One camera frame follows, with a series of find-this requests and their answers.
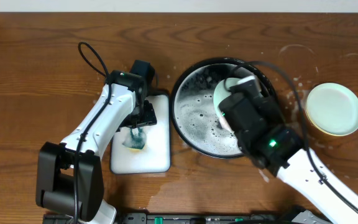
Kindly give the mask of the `green and yellow sponge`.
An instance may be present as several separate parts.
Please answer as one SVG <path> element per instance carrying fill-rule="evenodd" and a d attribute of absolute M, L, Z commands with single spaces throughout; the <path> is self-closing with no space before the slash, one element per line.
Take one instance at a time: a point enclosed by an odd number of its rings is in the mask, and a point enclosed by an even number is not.
<path fill-rule="evenodd" d="M 143 150 L 147 142 L 147 135 L 143 128 L 130 129 L 122 145 L 135 150 Z"/>

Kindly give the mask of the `yellow plate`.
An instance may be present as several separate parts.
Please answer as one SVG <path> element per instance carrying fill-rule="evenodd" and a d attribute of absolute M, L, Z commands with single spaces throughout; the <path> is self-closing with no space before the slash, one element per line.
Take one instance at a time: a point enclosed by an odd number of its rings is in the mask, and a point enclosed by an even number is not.
<path fill-rule="evenodd" d="M 307 108 L 306 117 L 313 128 L 328 136 L 347 136 L 355 131 L 351 121 L 348 122 L 342 116 L 332 115 L 325 111 Z"/>

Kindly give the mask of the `light green plate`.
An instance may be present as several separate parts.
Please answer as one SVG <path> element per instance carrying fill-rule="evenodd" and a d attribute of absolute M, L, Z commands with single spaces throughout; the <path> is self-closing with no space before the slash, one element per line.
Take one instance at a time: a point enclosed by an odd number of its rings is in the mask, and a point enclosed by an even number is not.
<path fill-rule="evenodd" d="M 233 133 L 233 130 L 231 129 L 230 125 L 226 121 L 223 112 L 219 109 L 219 104 L 224 99 L 226 99 L 228 96 L 230 96 L 231 93 L 227 91 L 224 87 L 224 80 L 220 81 L 216 88 L 214 89 L 214 95 L 213 95 L 213 105 L 216 112 L 216 115 L 218 117 L 218 121 L 223 129 L 229 131 L 230 133 Z"/>
<path fill-rule="evenodd" d="M 308 94 L 306 116 L 318 130 L 332 136 L 347 136 L 358 130 L 358 97 L 337 83 L 322 83 Z"/>

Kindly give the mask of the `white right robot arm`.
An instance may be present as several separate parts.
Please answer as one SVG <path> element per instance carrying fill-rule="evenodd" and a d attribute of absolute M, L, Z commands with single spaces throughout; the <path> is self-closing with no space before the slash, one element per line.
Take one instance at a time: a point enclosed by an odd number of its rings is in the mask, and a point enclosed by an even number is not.
<path fill-rule="evenodd" d="M 332 223 L 358 223 L 358 195 L 284 125 L 274 97 L 215 91 L 213 103 L 253 165 L 301 193 Z"/>

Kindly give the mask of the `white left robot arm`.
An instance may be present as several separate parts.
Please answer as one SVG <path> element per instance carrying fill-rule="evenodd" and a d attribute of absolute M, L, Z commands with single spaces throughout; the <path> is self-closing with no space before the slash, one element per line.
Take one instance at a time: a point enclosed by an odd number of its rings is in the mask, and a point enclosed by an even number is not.
<path fill-rule="evenodd" d="M 155 124 L 145 99 L 154 70 L 115 70 L 107 75 L 99 100 L 79 126 L 61 143 L 40 149 L 35 202 L 71 216 L 74 223 L 114 223 L 117 210 L 103 199 L 101 159 L 121 127 Z"/>

